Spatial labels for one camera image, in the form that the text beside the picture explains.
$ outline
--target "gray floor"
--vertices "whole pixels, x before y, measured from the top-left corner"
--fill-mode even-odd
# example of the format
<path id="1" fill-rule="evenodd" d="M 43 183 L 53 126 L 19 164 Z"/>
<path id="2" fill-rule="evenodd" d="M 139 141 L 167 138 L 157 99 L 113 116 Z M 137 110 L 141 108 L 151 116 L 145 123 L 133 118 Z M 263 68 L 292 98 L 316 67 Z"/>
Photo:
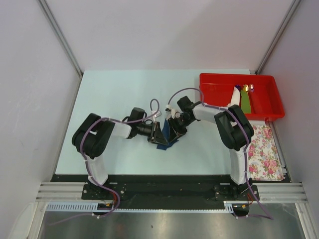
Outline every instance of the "gray floor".
<path id="1" fill-rule="evenodd" d="M 47 212 L 40 239 L 304 239 L 294 204 L 267 205 L 274 221 L 236 220 L 231 214 L 113 213 L 104 219 L 83 216 L 55 226 L 46 223 L 76 215 Z M 252 205 L 251 213 L 261 213 Z"/>

